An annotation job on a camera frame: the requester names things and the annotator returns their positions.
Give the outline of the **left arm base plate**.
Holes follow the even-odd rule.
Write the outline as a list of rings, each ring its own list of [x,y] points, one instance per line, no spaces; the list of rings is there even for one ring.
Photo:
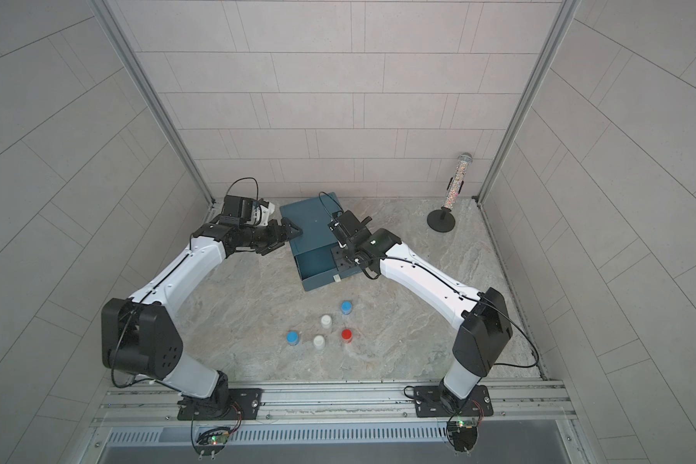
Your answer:
[[[218,399],[217,394],[201,399],[183,396],[178,402],[178,421],[252,421],[257,418],[262,389],[234,389],[226,399]]]

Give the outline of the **teal three-drawer cabinet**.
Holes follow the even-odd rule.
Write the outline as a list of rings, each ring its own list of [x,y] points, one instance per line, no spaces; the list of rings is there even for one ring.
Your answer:
[[[280,207],[287,218],[302,230],[289,241],[297,271],[305,291],[355,276],[361,272],[338,256],[338,240],[329,228],[334,213],[341,210],[335,193],[320,193],[313,197]]]

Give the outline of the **blue paint can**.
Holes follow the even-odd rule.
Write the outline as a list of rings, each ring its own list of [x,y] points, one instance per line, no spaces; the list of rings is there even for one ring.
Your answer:
[[[299,334],[298,334],[297,332],[295,332],[295,331],[290,331],[290,332],[288,332],[287,335],[286,335],[286,340],[287,340],[287,343],[288,343],[290,346],[296,346],[296,345],[298,345],[299,342],[300,342],[300,336],[299,336]]]
[[[344,301],[341,303],[340,310],[343,315],[348,315],[352,312],[353,305],[350,301]]]

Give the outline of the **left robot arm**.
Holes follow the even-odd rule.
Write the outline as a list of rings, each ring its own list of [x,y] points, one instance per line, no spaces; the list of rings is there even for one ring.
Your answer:
[[[102,308],[102,362],[112,373],[142,375],[189,401],[226,408],[226,374],[193,359],[174,323],[189,294],[210,271],[236,252],[266,255],[303,234],[285,218],[265,225],[208,222],[156,278],[126,299],[113,298]]]

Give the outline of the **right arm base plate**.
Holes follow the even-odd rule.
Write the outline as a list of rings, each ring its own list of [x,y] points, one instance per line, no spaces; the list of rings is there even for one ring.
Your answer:
[[[462,417],[488,418],[494,415],[488,388],[477,385],[469,396],[459,399],[439,386],[407,386],[403,393],[415,403],[418,418],[442,418],[455,413]]]

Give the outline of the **red paint can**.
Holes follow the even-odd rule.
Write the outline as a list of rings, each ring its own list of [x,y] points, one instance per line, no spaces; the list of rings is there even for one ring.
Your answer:
[[[350,343],[353,339],[353,332],[350,329],[345,329],[341,332],[341,339],[345,343]]]

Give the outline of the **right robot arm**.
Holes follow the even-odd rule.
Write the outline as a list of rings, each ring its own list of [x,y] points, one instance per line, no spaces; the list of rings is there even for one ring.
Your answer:
[[[456,330],[454,360],[440,384],[447,409],[460,406],[487,377],[512,338],[512,322],[503,295],[481,292],[442,273],[412,251],[400,237],[382,228],[369,231],[369,218],[337,212],[329,228],[342,256],[369,278],[384,276],[411,290]]]

